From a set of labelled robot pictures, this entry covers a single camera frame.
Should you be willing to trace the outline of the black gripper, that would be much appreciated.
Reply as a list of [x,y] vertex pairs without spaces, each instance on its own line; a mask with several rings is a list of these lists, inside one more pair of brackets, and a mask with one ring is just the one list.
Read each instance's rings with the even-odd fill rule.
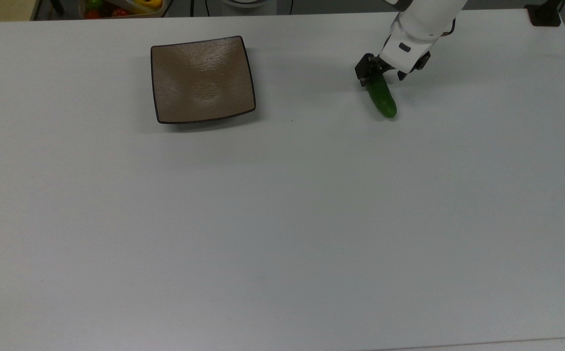
[[421,58],[417,60],[411,71],[409,71],[409,73],[405,73],[401,70],[395,69],[394,66],[386,63],[384,60],[382,60],[382,58],[374,56],[371,53],[366,53],[354,67],[354,71],[356,73],[356,77],[359,78],[359,83],[362,87],[367,86],[367,84],[371,80],[371,77],[375,76],[378,73],[385,73],[389,70],[396,70],[398,72],[397,76],[399,81],[403,81],[411,72],[423,69],[429,61],[430,57],[430,52],[425,53],[423,56],[421,56]]

